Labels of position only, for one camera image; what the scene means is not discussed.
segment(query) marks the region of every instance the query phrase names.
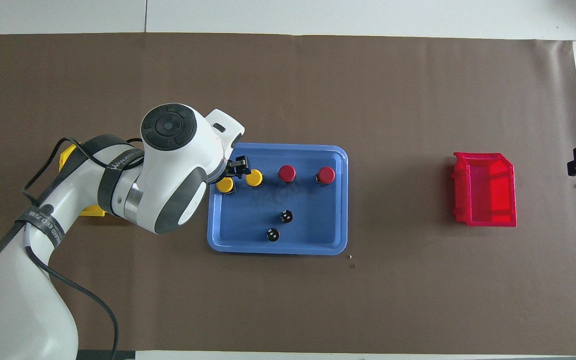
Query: red bin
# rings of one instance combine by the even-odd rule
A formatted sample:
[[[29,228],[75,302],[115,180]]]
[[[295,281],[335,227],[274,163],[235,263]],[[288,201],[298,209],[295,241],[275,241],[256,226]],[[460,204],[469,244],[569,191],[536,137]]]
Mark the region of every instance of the red bin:
[[[501,153],[454,155],[455,219],[467,226],[517,226],[513,164]]]

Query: brown paper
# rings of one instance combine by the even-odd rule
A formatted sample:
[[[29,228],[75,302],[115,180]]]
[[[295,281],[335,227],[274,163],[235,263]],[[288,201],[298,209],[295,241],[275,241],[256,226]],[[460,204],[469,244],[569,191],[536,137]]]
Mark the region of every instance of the brown paper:
[[[50,265],[110,305],[119,348],[576,354],[572,43],[0,36],[0,238],[59,138],[136,137],[166,102],[223,110],[245,142],[344,148],[349,241],[332,257],[219,253],[206,202],[165,235],[80,218]],[[455,151],[514,164],[517,228],[455,222]],[[55,285],[80,348],[110,347],[99,306]]]

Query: white robotic arm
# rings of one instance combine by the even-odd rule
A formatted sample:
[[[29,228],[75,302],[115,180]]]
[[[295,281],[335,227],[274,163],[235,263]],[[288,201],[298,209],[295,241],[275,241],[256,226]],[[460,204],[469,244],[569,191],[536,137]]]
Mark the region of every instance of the white robotic arm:
[[[192,216],[207,184],[249,173],[247,159],[229,161],[243,133],[220,110],[204,118],[164,104],[142,121],[143,151],[112,135],[79,146],[0,242],[0,359],[76,358],[73,316],[38,265],[48,264],[84,208],[98,204],[153,233],[172,231]]]

